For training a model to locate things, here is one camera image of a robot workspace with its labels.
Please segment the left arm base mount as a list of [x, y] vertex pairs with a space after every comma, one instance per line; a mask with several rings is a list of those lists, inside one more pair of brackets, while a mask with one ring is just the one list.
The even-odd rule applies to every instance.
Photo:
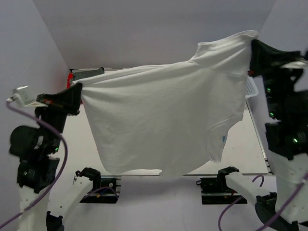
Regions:
[[82, 204], [116, 204], [120, 196], [121, 177], [101, 176], [99, 182], [81, 199]]

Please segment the white t shirt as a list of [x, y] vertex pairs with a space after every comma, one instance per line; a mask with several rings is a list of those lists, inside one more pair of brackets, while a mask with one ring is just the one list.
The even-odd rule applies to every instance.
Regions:
[[104, 169], [178, 177], [221, 162], [228, 132], [244, 116], [251, 42], [257, 37], [257, 31], [246, 30], [200, 42], [187, 61], [80, 79]]

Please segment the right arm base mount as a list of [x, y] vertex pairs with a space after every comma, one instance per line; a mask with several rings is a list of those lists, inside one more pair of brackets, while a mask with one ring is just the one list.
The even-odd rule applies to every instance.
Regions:
[[234, 201], [236, 204], [248, 204], [247, 200], [241, 197], [232, 189], [222, 189], [217, 178], [200, 178], [196, 185], [201, 188], [202, 205], [230, 205]]

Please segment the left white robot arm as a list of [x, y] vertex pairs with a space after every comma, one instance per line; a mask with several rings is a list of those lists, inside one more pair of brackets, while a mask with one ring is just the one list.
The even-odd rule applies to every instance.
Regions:
[[62, 231], [64, 219], [77, 204], [102, 186], [99, 171], [87, 167], [76, 172], [76, 182], [60, 205], [60, 215], [48, 209], [52, 187], [61, 176], [66, 160], [54, 158], [61, 145], [68, 116], [79, 114], [82, 84], [77, 83], [57, 94], [33, 98], [26, 86], [13, 90], [6, 107], [34, 120], [38, 126], [18, 126], [10, 135], [10, 154], [19, 158], [17, 184], [20, 187], [20, 212], [14, 216], [21, 231]]

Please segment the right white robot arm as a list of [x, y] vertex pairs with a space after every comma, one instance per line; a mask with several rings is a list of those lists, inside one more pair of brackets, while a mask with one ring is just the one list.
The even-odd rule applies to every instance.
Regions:
[[280, 51], [256, 39], [251, 50], [248, 74], [262, 77], [269, 116], [274, 119], [265, 129], [277, 190], [257, 186], [235, 167], [221, 169], [217, 185], [251, 203], [263, 228], [296, 231], [308, 224], [308, 92], [295, 90], [308, 57], [298, 51]]

